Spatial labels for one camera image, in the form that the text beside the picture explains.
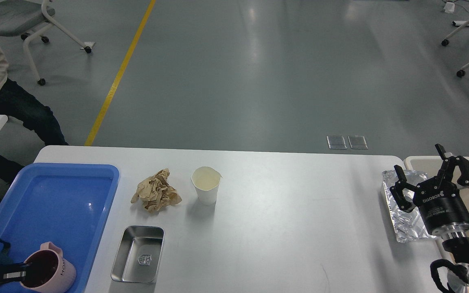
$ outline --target pink mug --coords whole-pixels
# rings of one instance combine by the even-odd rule
[[[75,267],[63,258],[63,250],[51,242],[41,244],[24,263],[32,263],[21,286],[41,293],[64,293],[75,281]]]

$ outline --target yellow floor line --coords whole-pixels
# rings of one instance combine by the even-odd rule
[[[149,18],[149,15],[151,14],[151,11],[153,10],[153,6],[155,5],[155,2],[156,0],[151,0],[151,2],[149,3],[149,6],[147,7],[146,13],[144,14],[144,17],[142,18],[142,21],[140,22],[140,25],[138,25],[138,29],[137,29],[137,32],[135,33],[135,37],[130,44],[130,48],[128,49],[128,52],[126,52],[126,56],[124,57],[123,63],[121,64],[121,67],[119,68],[119,72],[117,72],[117,75],[115,76],[115,80],[113,81],[112,87],[110,88],[108,95],[106,96],[106,100],[104,100],[104,104],[101,107],[101,110],[99,111],[99,115],[97,115],[97,119],[95,119],[92,130],[90,130],[90,134],[88,135],[88,138],[86,138],[86,142],[84,143],[84,145],[86,146],[93,144],[93,140],[95,139],[95,136],[97,135],[97,132],[99,131],[99,128],[101,127],[101,124],[103,122],[104,116],[106,115],[106,112],[108,111],[108,108],[110,107],[110,104],[112,103],[113,96],[115,95],[115,91],[117,91],[117,87],[119,86],[119,83],[121,82],[121,79],[123,78],[123,74],[124,74],[124,71],[126,70],[126,67],[128,67],[130,58],[134,53],[135,47],[138,43],[138,39],[140,38],[140,35],[142,35],[142,30],[144,30],[144,26],[147,22],[147,19]]]

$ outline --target crumpled brown paper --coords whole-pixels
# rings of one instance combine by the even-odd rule
[[[182,201],[175,188],[168,184],[169,169],[160,170],[137,185],[137,191],[131,199],[135,203],[139,198],[144,208],[150,212],[157,212],[164,206],[174,206]]]

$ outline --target blue tray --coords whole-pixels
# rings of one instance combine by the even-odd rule
[[[24,261],[52,241],[63,249],[77,277],[69,293],[86,287],[112,206],[119,171],[112,165],[35,163],[21,170],[0,204],[0,237],[9,256]],[[18,282],[3,292],[33,292]]]

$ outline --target gray seat cushion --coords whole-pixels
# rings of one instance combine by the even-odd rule
[[[49,15],[55,15],[52,7],[47,7],[46,11]],[[0,36],[2,37],[21,35],[45,20],[46,18],[41,13],[41,4],[25,0],[0,2]]]

